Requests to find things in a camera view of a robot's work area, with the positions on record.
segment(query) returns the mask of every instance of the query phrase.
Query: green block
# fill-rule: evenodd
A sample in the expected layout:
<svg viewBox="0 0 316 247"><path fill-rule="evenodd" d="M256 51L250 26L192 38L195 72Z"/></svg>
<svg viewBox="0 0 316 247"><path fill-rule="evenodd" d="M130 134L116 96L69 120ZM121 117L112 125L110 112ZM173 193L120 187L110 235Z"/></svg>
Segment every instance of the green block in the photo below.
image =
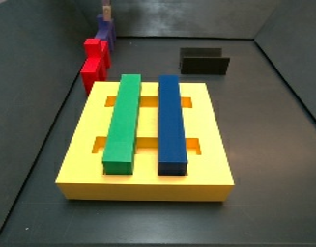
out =
<svg viewBox="0 0 316 247"><path fill-rule="evenodd" d="M141 75L124 74L102 157L107 175L132 175L141 101Z"/></svg>

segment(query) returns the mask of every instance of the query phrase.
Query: black block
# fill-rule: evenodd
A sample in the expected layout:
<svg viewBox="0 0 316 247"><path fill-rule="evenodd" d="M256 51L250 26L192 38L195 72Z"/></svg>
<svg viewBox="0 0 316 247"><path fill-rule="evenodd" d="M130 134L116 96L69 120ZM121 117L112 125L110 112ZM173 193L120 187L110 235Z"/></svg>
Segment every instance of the black block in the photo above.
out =
<svg viewBox="0 0 316 247"><path fill-rule="evenodd" d="M228 71L229 58L221 48L181 48L180 68L183 74L221 74Z"/></svg>

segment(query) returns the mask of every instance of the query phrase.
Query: yellow base block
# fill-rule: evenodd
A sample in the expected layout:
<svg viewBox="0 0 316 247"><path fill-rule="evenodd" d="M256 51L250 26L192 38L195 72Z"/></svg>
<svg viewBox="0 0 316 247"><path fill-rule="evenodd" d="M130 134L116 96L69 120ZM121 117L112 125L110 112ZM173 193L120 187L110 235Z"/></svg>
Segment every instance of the yellow base block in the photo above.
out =
<svg viewBox="0 0 316 247"><path fill-rule="evenodd" d="M142 83L133 175L105 175L102 154L118 82L95 82L57 185L67 199L224 201L233 179L204 83L181 83L188 175L158 176L158 83Z"/></svg>

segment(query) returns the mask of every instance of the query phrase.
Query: blue block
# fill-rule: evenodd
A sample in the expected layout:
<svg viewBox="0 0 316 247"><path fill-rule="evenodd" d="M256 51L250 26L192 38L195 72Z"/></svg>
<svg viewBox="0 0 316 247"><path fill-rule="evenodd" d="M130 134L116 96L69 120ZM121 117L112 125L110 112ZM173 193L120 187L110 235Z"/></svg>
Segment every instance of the blue block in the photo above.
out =
<svg viewBox="0 0 316 247"><path fill-rule="evenodd" d="M117 40L114 21L113 20L105 21L103 15L99 14L97 16L97 22L98 22L98 32L95 38L106 41L109 43L110 51L114 51L114 42Z"/></svg>
<svg viewBox="0 0 316 247"><path fill-rule="evenodd" d="M158 78L158 174L185 175L188 151L177 75Z"/></svg>

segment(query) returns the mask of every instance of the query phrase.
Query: red block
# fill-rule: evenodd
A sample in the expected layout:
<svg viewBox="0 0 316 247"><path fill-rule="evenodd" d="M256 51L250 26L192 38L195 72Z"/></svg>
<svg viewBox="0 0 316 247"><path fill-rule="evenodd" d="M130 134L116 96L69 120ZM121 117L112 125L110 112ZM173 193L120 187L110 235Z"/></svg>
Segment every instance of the red block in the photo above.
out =
<svg viewBox="0 0 316 247"><path fill-rule="evenodd" d="M81 70L81 75L89 95L94 81L105 81L107 78L107 71L103 60L101 58L87 58Z"/></svg>
<svg viewBox="0 0 316 247"><path fill-rule="evenodd" d="M102 50L102 56L105 60L106 67L112 67L112 55L110 55L110 49L109 49L109 42L101 41L101 50Z"/></svg>
<svg viewBox="0 0 316 247"><path fill-rule="evenodd" d="M109 43L101 39L87 39L85 42L85 50L89 58L102 58L106 69L112 66L112 56Z"/></svg>

